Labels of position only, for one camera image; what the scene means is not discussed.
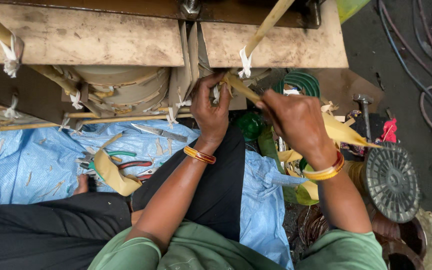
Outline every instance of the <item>hand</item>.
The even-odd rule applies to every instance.
[[[336,147],[326,133],[316,97],[284,96],[269,89],[256,107],[273,122],[276,134],[301,154],[313,169],[324,170],[336,162]]]
[[[199,129],[201,136],[199,143],[205,143],[213,146],[214,150],[219,144],[228,129],[228,114],[231,95],[226,84],[223,84],[219,94],[219,104],[217,107],[211,106],[209,102],[209,91],[219,83],[224,73],[214,73],[198,80],[192,90],[192,104],[190,108]]]

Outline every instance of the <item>red cloth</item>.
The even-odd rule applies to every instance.
[[[393,120],[389,120],[384,123],[384,127],[382,128],[382,130],[384,132],[380,137],[381,141],[396,143],[395,131],[398,130],[398,127],[396,126],[396,118],[393,118]]]

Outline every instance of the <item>bangle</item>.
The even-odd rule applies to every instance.
[[[214,164],[216,162],[215,156],[210,156],[205,153],[201,153],[198,150],[195,150],[189,146],[184,147],[184,153],[186,153],[188,156],[192,158],[195,158],[205,163]]]
[[[303,174],[304,176],[306,176],[306,178],[310,180],[326,180],[337,175],[343,169],[343,165],[344,165],[343,154],[337,151],[337,160],[333,164],[333,166],[319,171],[308,171],[304,169]]]

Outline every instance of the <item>black pants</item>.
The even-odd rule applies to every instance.
[[[244,139],[238,128],[228,128],[214,156],[216,163],[204,171],[185,218],[239,241]],[[182,150],[175,153],[134,192],[134,211],[146,207],[185,157]],[[127,198],[117,193],[0,205],[0,269],[85,269],[113,236],[130,226]]]

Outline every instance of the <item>fabric cloth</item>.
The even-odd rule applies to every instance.
[[[124,241],[130,229],[114,237],[98,253],[89,270],[283,269],[254,250],[192,222],[176,230],[165,255],[144,237]],[[375,235],[331,230],[316,241],[296,269],[385,270]]]
[[[398,127],[396,126],[396,118],[393,118],[389,121],[386,121],[386,123],[384,123],[384,127],[383,129],[383,133],[381,135],[381,137],[379,137],[381,139],[381,141],[388,141],[388,142],[393,142],[396,143],[396,134],[395,131],[398,130]]]
[[[88,270],[284,269],[256,251],[193,222],[181,223],[163,256],[147,238],[124,242],[129,231],[124,230],[109,241]]]
[[[126,198],[118,193],[0,205],[0,270],[85,269],[130,226]]]
[[[229,127],[213,154],[216,163],[208,164],[204,170],[185,217],[237,242],[240,240],[244,145],[241,130],[238,127]],[[159,187],[186,157],[183,150],[179,150],[154,172],[149,181],[134,192],[134,211],[146,207]]]
[[[231,127],[205,169],[186,218],[239,241],[244,175],[244,138]],[[175,153],[132,196],[143,209],[186,157]],[[87,268],[105,244],[131,227],[129,198],[82,193],[30,205],[0,205],[0,269]]]
[[[85,151],[85,147],[97,150],[118,133],[123,136],[107,147],[109,151],[135,152],[137,160],[153,161],[154,167],[167,162],[171,157],[169,151],[156,155],[158,136],[140,131],[132,123],[188,137],[187,143],[172,141],[173,154],[199,136],[198,130],[181,124],[170,129],[164,120],[84,125],[82,134],[73,135],[68,130],[58,132],[57,127],[0,132],[0,141],[5,139],[0,152],[0,204],[32,204],[71,196],[78,186],[76,176],[84,172],[74,160],[82,157],[81,151]],[[164,150],[168,149],[167,140],[160,139],[160,143]],[[131,156],[119,157],[123,159],[122,163],[135,160]],[[244,168],[239,241],[292,270],[289,243],[282,227],[285,214],[282,188],[271,182],[273,179],[284,182],[292,177],[281,174],[274,159],[248,150]],[[130,167],[122,173],[137,175],[147,169]],[[60,188],[54,189],[62,181]],[[104,182],[99,182],[96,190],[115,192]]]

